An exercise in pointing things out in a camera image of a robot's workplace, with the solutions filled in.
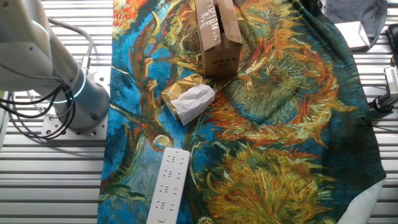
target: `white tissue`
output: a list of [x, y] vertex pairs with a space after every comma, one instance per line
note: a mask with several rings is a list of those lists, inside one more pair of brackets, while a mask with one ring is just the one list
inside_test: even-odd
[[199, 116], [213, 102], [215, 95], [216, 93], [210, 86], [199, 84], [170, 102], [174, 106], [182, 124], [186, 125]]

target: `white power strip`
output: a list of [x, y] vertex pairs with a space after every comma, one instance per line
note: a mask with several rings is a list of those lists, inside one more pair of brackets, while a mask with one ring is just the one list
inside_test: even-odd
[[166, 148], [150, 204], [147, 224], [176, 224], [190, 154]]

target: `black cable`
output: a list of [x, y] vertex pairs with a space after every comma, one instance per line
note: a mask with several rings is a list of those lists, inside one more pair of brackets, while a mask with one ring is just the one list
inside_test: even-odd
[[4, 106], [2, 103], [0, 103], [0, 108], [4, 109], [5, 111], [8, 111], [8, 113], [12, 113], [12, 114], [14, 114], [16, 116], [20, 116], [20, 117], [23, 117], [23, 118], [29, 118], [29, 119], [39, 118], [39, 117], [45, 115], [47, 112], [50, 111], [50, 109], [51, 109], [52, 105], [54, 104], [54, 101], [55, 101], [56, 97], [58, 96], [59, 92], [60, 92], [60, 89], [59, 89], [58, 92], [56, 92], [55, 95], [53, 95], [49, 107], [46, 110], [44, 110], [43, 112], [41, 112], [39, 114], [36, 114], [36, 115], [26, 115], [26, 114], [18, 113], [17, 111], [14, 111], [14, 110], [10, 109], [8, 106]]
[[47, 135], [47, 136], [39, 136], [35, 133], [32, 132], [32, 130], [30, 130], [23, 121], [21, 121], [21, 118], [19, 116], [17, 116], [18, 121], [21, 123], [21, 125], [23, 125], [24, 128], [26, 128], [26, 130], [28, 131], [28, 133], [23, 132], [23, 130], [21, 128], [19, 128], [14, 120], [14, 118], [12, 118], [12, 115], [10, 114], [10, 120], [13, 123], [13, 125], [18, 129], [19, 132], [21, 132], [24, 136], [28, 137], [28, 138], [36, 138], [36, 139], [45, 139], [45, 140], [50, 140], [50, 139], [55, 139], [57, 137], [59, 137], [61, 134], [63, 134], [70, 126], [70, 124], [72, 123], [74, 117], [75, 117], [75, 111], [76, 111], [76, 106], [75, 106], [75, 102], [73, 101], [73, 93], [68, 89], [68, 86], [63, 86], [63, 91], [65, 92], [65, 97], [67, 99], [67, 103], [68, 103], [68, 108], [71, 107], [71, 103], [73, 106], [73, 111], [72, 111], [72, 117], [71, 119], [69, 119], [69, 115], [70, 115], [70, 111], [68, 111], [68, 113], [66, 114], [66, 118], [65, 118], [65, 122], [62, 123], [62, 125], [53, 133]]
[[62, 90], [62, 85], [58, 86], [56, 89], [54, 89], [53, 92], [51, 92], [50, 94], [48, 94], [47, 96], [36, 100], [36, 101], [29, 101], [29, 102], [17, 102], [17, 101], [12, 101], [12, 100], [4, 100], [4, 99], [0, 99], [1, 103], [9, 103], [12, 105], [33, 105], [33, 104], [37, 104], [37, 103], [41, 103], [47, 99], [49, 99], [51, 96], [54, 96], [55, 94], [60, 93]]
[[[70, 92], [68, 91], [68, 88], [64, 88], [64, 92], [65, 92], [65, 97], [67, 98], [67, 101], [68, 101], [68, 108], [69, 108], [69, 107], [71, 106], [70, 104], [71, 104], [71, 101], [72, 101], [72, 99], [73, 99], [73, 94], [70, 93]], [[49, 135], [47, 135], [47, 136], [38, 136], [38, 135], [34, 134], [34, 133], [21, 121], [20, 118], [18, 118], [18, 120], [19, 120], [19, 121], [21, 122], [21, 124], [26, 128], [26, 130], [27, 130], [29, 133], [31, 133], [31, 135], [33, 135], [33, 136], [28, 136], [28, 137], [30, 137], [30, 138], [38, 138], [38, 139], [50, 140], [50, 139], [57, 138], [57, 137], [60, 136], [64, 131], [66, 131], [66, 130], [68, 129], [70, 123], [73, 121], [73, 119], [74, 119], [74, 117], [75, 117], [75, 115], [74, 115], [74, 114], [75, 114], [75, 110], [76, 110], [75, 104], [73, 103], [73, 114], [72, 114], [71, 120], [69, 120], [69, 123], [65, 126], [65, 122], [68, 121], [69, 115], [70, 115], [70, 112], [68, 111], [68, 113], [67, 113], [67, 115], [66, 115], [66, 118], [65, 118], [65, 122], [62, 123], [62, 125], [61, 125], [54, 133], [51, 133], [51, 134], [49, 134]]]

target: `wrinkled cloth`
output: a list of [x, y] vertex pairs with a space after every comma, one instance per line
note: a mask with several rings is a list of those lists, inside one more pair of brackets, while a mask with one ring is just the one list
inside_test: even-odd
[[386, 0], [322, 0], [326, 17], [333, 23], [362, 22], [371, 45], [377, 41], [387, 17]]
[[160, 94], [203, 74], [194, 2], [114, 1], [99, 224], [146, 223], [166, 147], [191, 153], [178, 224], [338, 223], [386, 177], [353, 54], [309, 1], [234, 0], [238, 74], [206, 79], [186, 126]]

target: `aluminum slatted surface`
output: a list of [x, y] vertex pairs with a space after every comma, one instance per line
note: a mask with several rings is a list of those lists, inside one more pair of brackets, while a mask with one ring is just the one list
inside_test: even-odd
[[[81, 27], [95, 41], [91, 70], [96, 82], [108, 86], [111, 65], [113, 1], [43, 1], [48, 16]], [[389, 1], [386, 25], [398, 23], [398, 0]], [[88, 42], [84, 37], [53, 26], [67, 49], [81, 59]], [[386, 36], [368, 53], [355, 55], [368, 100], [385, 90], [383, 69], [389, 65]], [[28, 100], [18, 94], [19, 100]], [[23, 112], [34, 114], [32, 106]], [[37, 133], [43, 119], [25, 119]], [[398, 131], [398, 110], [374, 124]], [[398, 223], [398, 134], [375, 128], [387, 180], [369, 223]], [[37, 144], [9, 123], [0, 153], [0, 223], [96, 223], [104, 143]]]

